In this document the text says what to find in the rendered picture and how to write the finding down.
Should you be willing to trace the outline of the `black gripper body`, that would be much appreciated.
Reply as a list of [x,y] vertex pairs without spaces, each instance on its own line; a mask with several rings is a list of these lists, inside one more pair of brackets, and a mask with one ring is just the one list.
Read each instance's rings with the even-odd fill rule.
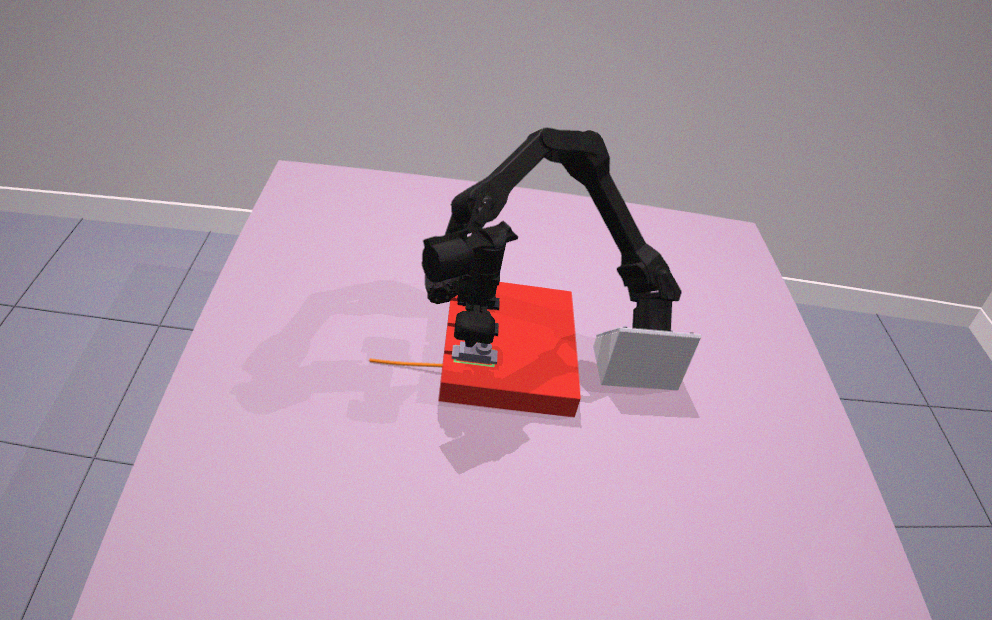
[[[457,340],[490,344],[495,334],[495,319],[487,311],[487,305],[495,306],[496,290],[500,283],[500,271],[494,274],[479,274],[472,270],[463,275],[466,290],[466,310],[456,314],[454,338]],[[481,312],[480,312],[481,307]]]

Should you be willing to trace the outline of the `red flat platform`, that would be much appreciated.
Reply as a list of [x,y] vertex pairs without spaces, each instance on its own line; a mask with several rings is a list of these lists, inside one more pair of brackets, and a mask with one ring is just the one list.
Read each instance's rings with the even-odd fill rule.
[[[457,295],[458,296],[458,295]],[[456,314],[451,298],[438,401],[575,418],[580,402],[572,291],[500,282],[492,350],[497,365],[451,359]],[[465,341],[463,341],[465,342]]]

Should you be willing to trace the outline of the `grey micro servo with orange cable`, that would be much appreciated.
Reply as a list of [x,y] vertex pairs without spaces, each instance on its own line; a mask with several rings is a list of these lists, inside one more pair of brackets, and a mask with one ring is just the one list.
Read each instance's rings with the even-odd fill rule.
[[[483,363],[483,364],[496,364],[497,365],[498,351],[492,350],[492,345],[485,343],[476,343],[473,347],[466,347],[465,342],[460,341],[460,346],[453,345],[452,357],[451,359],[456,359],[459,361]],[[387,360],[380,359],[370,359],[370,362],[394,364],[397,366],[415,366],[415,367],[440,367],[443,364],[426,364],[426,363],[402,363],[402,362],[389,362]]]

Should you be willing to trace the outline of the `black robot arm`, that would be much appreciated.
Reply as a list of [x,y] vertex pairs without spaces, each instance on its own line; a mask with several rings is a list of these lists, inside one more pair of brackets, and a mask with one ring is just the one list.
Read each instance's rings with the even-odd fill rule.
[[423,240],[427,299],[441,304],[458,295],[457,302],[465,302],[463,275],[470,270],[489,275],[501,269],[506,243],[518,235],[504,220],[483,226],[498,217],[512,189],[543,158],[562,164],[582,183],[603,217],[621,254],[617,271],[630,301],[637,302],[632,329],[673,332],[672,301],[680,300],[682,290],[661,253],[644,241],[610,174],[606,145],[591,130],[544,127],[533,132],[487,178],[453,198],[445,234]]

